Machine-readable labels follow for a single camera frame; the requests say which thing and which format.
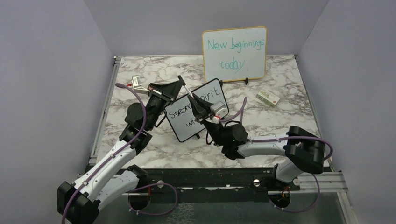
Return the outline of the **black marker cap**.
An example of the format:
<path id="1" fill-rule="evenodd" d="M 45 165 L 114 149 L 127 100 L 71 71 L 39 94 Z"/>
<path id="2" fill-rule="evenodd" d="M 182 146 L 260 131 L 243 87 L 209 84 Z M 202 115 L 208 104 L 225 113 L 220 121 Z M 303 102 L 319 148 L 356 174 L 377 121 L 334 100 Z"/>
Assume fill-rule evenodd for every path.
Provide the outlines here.
<path id="1" fill-rule="evenodd" d="M 177 78 L 179 79 L 179 83 L 180 83 L 182 86 L 186 86 L 186 83 L 185 83 L 185 81 L 184 81 L 184 79 L 182 78 L 181 75 L 178 75 Z"/>

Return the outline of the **black white marker pen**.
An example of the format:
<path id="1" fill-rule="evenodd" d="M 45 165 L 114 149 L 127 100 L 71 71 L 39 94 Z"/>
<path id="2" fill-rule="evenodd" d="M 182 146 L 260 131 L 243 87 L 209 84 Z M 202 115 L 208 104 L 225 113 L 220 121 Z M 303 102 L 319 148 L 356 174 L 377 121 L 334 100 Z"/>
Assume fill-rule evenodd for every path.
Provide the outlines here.
<path id="1" fill-rule="evenodd" d="M 184 89 L 186 90 L 187 94 L 188 94 L 189 96 L 193 97 L 192 92 L 190 91 L 190 89 L 189 89 L 185 84 L 183 85 L 183 87 L 184 87 Z"/>

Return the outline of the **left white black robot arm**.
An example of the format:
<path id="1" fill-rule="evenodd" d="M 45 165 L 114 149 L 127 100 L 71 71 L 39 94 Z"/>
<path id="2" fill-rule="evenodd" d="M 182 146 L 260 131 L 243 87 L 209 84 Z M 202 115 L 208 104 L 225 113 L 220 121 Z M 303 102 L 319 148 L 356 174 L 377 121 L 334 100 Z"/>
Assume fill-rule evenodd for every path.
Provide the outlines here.
<path id="1" fill-rule="evenodd" d="M 73 183 L 63 182 L 58 187 L 57 212 L 62 215 L 63 224 L 66 221 L 91 224 L 100 210 L 118 196 L 129 190 L 139 192 L 146 188 L 145 171 L 138 166 L 123 172 L 118 178 L 114 175 L 148 145 L 152 138 L 149 132 L 156 127 L 165 107 L 174 103 L 184 83 L 181 77 L 168 84 L 150 83 L 144 90 L 149 96 L 146 104 L 139 97 L 139 90 L 115 84 L 132 92 L 138 102 L 128 107 L 127 125 L 112 149 Z"/>

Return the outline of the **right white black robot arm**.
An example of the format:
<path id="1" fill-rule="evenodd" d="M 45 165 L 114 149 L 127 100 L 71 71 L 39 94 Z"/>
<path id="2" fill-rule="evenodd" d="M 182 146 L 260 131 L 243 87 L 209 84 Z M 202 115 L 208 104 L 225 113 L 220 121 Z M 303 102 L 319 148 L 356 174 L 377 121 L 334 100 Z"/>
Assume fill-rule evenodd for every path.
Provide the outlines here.
<path id="1" fill-rule="evenodd" d="M 312 133 L 291 126 L 285 133 L 250 137 L 242 124 L 233 117 L 225 119 L 226 106 L 221 101 L 210 103 L 198 95 L 187 96 L 195 121 L 202 124 L 214 145 L 221 147 L 222 154 L 231 160 L 258 155 L 278 155 L 286 159 L 274 166 L 269 183 L 281 190 L 302 173 L 321 174 L 324 161 L 332 155 L 331 144 Z"/>

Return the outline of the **black framed whiteboard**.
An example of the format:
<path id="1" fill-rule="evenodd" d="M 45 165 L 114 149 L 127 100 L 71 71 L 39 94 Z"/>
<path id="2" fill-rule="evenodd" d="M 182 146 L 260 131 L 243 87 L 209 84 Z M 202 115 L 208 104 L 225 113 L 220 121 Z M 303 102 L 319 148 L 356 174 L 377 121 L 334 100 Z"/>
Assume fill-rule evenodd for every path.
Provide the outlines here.
<path id="1" fill-rule="evenodd" d="M 226 106 L 226 115 L 229 113 L 226 97 L 219 79 L 215 78 L 191 92 L 210 103 L 221 101 Z M 195 121 L 187 94 L 165 107 L 165 113 L 179 142 L 184 142 L 205 129 L 203 125 Z"/>

